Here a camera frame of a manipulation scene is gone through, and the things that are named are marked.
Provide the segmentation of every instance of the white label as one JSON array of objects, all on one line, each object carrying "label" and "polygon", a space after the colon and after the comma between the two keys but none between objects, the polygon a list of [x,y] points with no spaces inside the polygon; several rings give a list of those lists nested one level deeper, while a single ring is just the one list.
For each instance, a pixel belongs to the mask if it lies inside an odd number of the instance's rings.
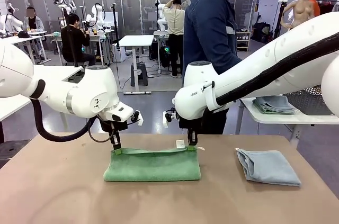
[{"label": "white label", "polygon": [[185,141],[184,140],[177,140],[176,141],[177,148],[185,148]]}]

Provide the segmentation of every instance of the black shirt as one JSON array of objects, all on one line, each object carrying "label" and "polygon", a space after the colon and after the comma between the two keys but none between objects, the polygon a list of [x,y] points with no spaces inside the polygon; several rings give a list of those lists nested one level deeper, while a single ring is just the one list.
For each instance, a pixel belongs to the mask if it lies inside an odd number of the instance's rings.
[{"label": "black shirt", "polygon": [[28,17],[28,25],[30,26],[31,29],[37,29],[37,23],[35,20],[36,20],[35,16],[32,19]]},{"label": "black shirt", "polygon": [[[74,43],[74,52],[75,57],[79,58],[82,55],[82,46],[88,47],[90,45],[90,35],[87,34],[86,36],[84,33],[73,26],[70,26],[71,29],[71,35],[73,37],[73,43]],[[61,40],[63,41],[63,56],[64,59],[67,61],[67,59],[70,61],[73,61],[72,51],[70,49],[70,42],[67,32],[67,27],[63,28],[61,30]]]}]

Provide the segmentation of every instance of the hand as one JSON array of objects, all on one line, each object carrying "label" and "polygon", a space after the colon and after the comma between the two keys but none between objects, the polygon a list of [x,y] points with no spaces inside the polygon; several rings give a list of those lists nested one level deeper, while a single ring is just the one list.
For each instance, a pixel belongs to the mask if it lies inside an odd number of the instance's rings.
[{"label": "hand", "polygon": [[292,29],[292,25],[291,24],[281,24],[282,27],[286,28],[286,29]]}]

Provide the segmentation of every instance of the denim jacket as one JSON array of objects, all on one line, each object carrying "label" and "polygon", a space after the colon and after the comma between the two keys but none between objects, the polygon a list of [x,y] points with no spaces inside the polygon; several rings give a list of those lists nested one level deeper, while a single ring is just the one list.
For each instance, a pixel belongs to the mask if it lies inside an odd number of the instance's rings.
[{"label": "denim jacket", "polygon": [[228,0],[191,0],[185,11],[184,73],[193,61],[209,61],[221,74],[237,57],[235,11]]}]

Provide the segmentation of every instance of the white box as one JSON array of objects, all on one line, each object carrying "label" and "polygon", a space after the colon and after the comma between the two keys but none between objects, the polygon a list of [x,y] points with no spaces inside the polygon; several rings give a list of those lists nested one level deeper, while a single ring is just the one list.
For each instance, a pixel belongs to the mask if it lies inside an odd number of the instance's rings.
[{"label": "white box", "polygon": [[113,62],[123,62],[126,60],[125,47],[120,47],[120,51],[117,51],[117,44],[112,45],[114,53]]}]

